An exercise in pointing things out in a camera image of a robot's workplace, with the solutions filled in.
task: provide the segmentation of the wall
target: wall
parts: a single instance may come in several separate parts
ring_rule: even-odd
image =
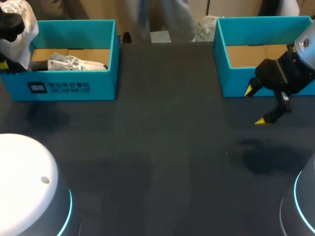
[[[116,19],[118,32],[128,31],[128,20],[124,14],[124,0],[64,0],[73,19]],[[163,21],[155,1],[151,0],[151,30],[160,30]],[[262,0],[210,0],[209,14],[237,17],[256,16]],[[315,15],[315,0],[297,0],[300,15]],[[190,8],[196,20],[206,14],[207,0],[190,0]]]

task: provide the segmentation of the person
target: person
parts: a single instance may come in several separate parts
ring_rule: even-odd
[[[163,11],[172,42],[191,42],[195,37],[195,21],[188,0],[157,0]],[[150,43],[149,0],[125,0],[131,22],[133,42]]]
[[[63,0],[27,0],[37,20],[66,20],[67,12]]]

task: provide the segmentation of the cardboard box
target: cardboard box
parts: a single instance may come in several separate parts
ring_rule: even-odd
[[[71,53],[80,59],[107,64],[108,70],[2,74],[13,100],[115,99],[120,49],[115,21],[38,21],[38,26],[40,33],[30,46],[34,60],[49,59],[54,52],[62,55]]]
[[[258,66],[264,59],[278,59],[287,51],[286,45],[227,46],[232,67]]]
[[[218,18],[214,54],[223,96],[244,97],[257,65],[264,58],[279,58],[284,45],[293,43],[312,22],[306,16]],[[298,95],[315,95],[315,82]],[[274,94],[263,88],[256,96]]]

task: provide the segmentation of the white plastic bag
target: white plastic bag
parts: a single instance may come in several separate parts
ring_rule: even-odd
[[[213,41],[215,37],[217,16],[205,16],[196,28],[196,36],[193,42]]]

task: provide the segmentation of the black table surface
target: black table surface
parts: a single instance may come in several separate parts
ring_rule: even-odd
[[[315,148],[315,97],[255,126],[274,98],[223,98],[212,43],[123,45],[118,95],[13,102],[2,133],[42,142],[82,217],[82,236],[281,236],[279,208]]]

